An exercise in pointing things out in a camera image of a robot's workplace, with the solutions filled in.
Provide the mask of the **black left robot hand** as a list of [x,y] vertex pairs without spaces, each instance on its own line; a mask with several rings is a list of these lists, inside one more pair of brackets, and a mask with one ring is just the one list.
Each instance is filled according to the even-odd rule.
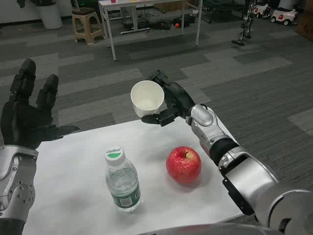
[[74,125],[53,124],[52,109],[55,105],[59,78],[51,74],[39,91],[36,107],[29,104],[35,78],[36,63],[27,58],[15,75],[0,118],[4,144],[37,149],[44,141],[53,141],[80,131]]

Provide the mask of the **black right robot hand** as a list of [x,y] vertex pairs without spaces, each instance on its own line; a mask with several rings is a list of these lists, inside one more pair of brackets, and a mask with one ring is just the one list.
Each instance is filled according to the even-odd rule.
[[195,102],[187,91],[178,83],[172,82],[160,70],[152,73],[147,78],[161,86],[164,91],[164,101],[167,109],[158,114],[146,115],[141,118],[143,123],[159,124],[165,126],[174,122],[175,118],[186,118],[190,114],[190,109],[195,106]]

